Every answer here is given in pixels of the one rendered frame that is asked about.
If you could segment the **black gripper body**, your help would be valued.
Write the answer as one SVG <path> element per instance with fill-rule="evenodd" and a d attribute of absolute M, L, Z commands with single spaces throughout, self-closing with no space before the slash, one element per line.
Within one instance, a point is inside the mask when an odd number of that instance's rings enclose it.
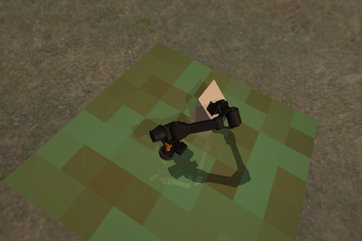
<path fill-rule="evenodd" d="M 158 125 L 156 128 L 163 127 L 162 125 Z M 179 156 L 182 155 L 182 153 L 187 149 L 187 145 L 184 142 L 180 141 L 167 141 L 167 138 L 163 139 L 165 142 L 167 142 L 169 145 L 172 145 L 175 151 Z"/>

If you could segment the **orange knob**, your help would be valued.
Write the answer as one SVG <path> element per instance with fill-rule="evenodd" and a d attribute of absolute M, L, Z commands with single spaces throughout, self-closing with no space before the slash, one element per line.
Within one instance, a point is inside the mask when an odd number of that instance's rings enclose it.
<path fill-rule="evenodd" d="M 170 151 L 172 145 L 169 145 L 167 142 L 165 142 L 165 150 Z"/>

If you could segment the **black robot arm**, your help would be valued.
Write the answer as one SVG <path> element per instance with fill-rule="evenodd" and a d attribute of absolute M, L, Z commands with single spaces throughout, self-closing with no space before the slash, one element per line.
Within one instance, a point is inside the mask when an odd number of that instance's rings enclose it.
<path fill-rule="evenodd" d="M 204 120 L 195 123 L 174 122 L 163 125 L 163 127 L 156 128 L 149 131 L 152 141 L 155 143 L 162 139 L 167 138 L 167 141 L 175 142 L 181 141 L 189 134 L 204 132 L 209 130 L 221 130 L 223 128 L 233 129 L 241 124 L 240 114 L 237 107 L 229 107 L 228 102 L 224 99 L 212 103 L 210 101 L 207 111 L 213 116 L 219 114 L 217 117 L 209 120 Z M 226 117 L 228 127 L 224 126 L 222 118 Z"/>

